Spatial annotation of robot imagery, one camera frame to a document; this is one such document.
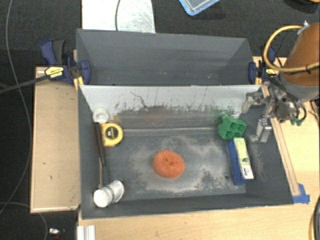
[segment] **green object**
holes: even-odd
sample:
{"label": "green object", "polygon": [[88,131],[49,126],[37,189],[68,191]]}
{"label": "green object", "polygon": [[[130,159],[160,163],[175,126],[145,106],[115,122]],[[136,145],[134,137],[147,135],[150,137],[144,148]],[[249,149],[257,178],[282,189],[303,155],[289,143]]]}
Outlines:
{"label": "green object", "polygon": [[234,137],[241,137],[247,124],[238,118],[233,118],[224,114],[222,123],[218,125],[218,133],[224,140],[232,140]]}

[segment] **black floor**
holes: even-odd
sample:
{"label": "black floor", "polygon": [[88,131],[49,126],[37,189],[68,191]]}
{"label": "black floor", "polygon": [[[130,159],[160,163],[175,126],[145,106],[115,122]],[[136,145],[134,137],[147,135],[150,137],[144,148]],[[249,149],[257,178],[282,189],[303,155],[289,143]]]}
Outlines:
{"label": "black floor", "polygon": [[[0,88],[15,83],[5,42],[5,22],[10,0],[0,0]],[[152,0],[158,33],[248,38],[253,55],[268,36],[283,25],[318,22],[318,4],[295,0],[221,0],[196,16],[188,16],[178,0]],[[43,63],[39,45],[47,39],[64,39],[67,50],[76,46],[75,29],[81,27],[81,0],[13,0],[9,18],[9,47],[19,82],[33,78],[34,68]],[[280,35],[274,42],[279,56],[287,56],[295,34]],[[22,89],[32,114],[33,89]],[[28,124],[20,95],[11,91],[0,95],[0,203],[8,200],[26,165],[29,150]],[[30,170],[13,197],[28,204]],[[76,213],[44,214],[49,228],[59,228],[59,239],[75,236]],[[43,239],[45,227],[39,216],[27,208],[9,205],[0,215],[0,240]]]}

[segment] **blue clamp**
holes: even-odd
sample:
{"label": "blue clamp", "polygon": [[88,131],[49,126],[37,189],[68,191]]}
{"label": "blue clamp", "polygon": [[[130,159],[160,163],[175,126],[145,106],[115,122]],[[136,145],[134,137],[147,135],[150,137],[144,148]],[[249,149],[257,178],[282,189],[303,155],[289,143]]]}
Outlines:
{"label": "blue clamp", "polygon": [[300,195],[292,196],[293,202],[295,204],[309,204],[310,202],[310,195],[306,194],[304,185],[298,183],[300,189]]}
{"label": "blue clamp", "polygon": [[[268,59],[270,62],[274,63],[276,60],[276,51],[270,46],[267,53]],[[250,62],[248,66],[248,79],[251,85],[255,84],[256,78],[260,78],[262,83],[268,81],[266,77],[267,65],[264,61],[259,61],[259,67],[257,67],[256,63]]]}
{"label": "blue clamp", "polygon": [[89,62],[87,60],[82,60],[80,65],[77,65],[72,56],[65,54],[65,43],[66,42],[64,40],[54,41],[49,39],[43,42],[40,46],[42,56],[49,67],[59,66],[63,68],[62,75],[49,79],[73,85],[74,76],[72,75],[72,71],[76,71],[78,76],[82,76],[83,83],[87,85],[91,77]]}

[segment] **tape measure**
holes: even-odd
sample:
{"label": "tape measure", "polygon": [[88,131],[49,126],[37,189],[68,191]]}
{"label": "tape measure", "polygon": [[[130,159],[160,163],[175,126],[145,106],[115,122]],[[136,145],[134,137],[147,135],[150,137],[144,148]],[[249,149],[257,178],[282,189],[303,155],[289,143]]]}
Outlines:
{"label": "tape measure", "polygon": [[104,147],[114,147],[124,138],[123,129],[116,123],[102,123],[100,124],[100,128]]}

